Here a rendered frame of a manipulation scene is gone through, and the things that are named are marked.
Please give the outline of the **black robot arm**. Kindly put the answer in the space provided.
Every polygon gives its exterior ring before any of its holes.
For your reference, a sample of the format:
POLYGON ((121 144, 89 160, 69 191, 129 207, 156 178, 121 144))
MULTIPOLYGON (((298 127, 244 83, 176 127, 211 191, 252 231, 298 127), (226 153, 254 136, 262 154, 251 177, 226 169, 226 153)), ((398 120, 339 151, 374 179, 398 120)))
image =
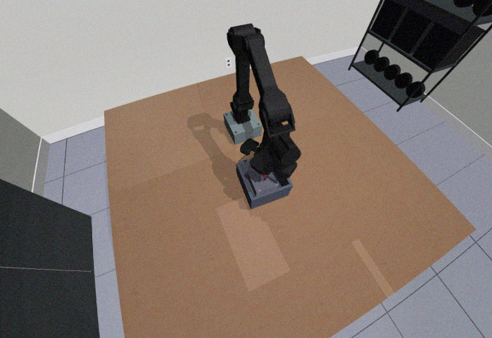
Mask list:
MULTIPOLYGON (((290 137, 295 130, 294 115, 286 95, 280 91, 265 50, 265 39, 252 23, 228 29, 227 41, 235 55, 236 92, 230 107, 237 124, 249 121, 248 110, 254 100, 249 92, 250 64, 260 92, 259 116, 264 128, 263 142, 272 147, 282 165, 295 163, 301 151, 290 137), (288 125, 282 123, 288 122, 288 125)), ((275 155, 261 146, 251 160, 252 169, 269 175, 276 164, 275 155)))

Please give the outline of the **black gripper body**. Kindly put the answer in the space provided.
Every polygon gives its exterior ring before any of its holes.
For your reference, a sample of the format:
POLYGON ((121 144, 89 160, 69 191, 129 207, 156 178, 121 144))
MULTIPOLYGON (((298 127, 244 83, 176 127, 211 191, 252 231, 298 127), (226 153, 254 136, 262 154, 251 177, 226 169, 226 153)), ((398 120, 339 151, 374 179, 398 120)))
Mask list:
POLYGON ((292 163, 291 165, 282 165, 281 162, 279 161, 278 157, 276 156, 275 152, 272 150, 271 146, 266 145, 263 142, 263 140, 260 143, 259 147, 257 147, 258 145, 259 145, 259 142, 249 138, 241 145, 240 152, 247 156, 250 154, 251 151, 254 151, 255 153, 253 155, 256 155, 258 152, 260 152, 261 146, 264 146, 265 150, 268 153, 272 152, 275 155, 276 164, 274 165, 274 168, 277 168, 280 166, 278 173, 280 175, 284 176, 285 178, 290 178, 291 175, 293 174, 293 172, 295 171, 295 169, 297 168, 297 165, 298 165, 297 162, 292 163))

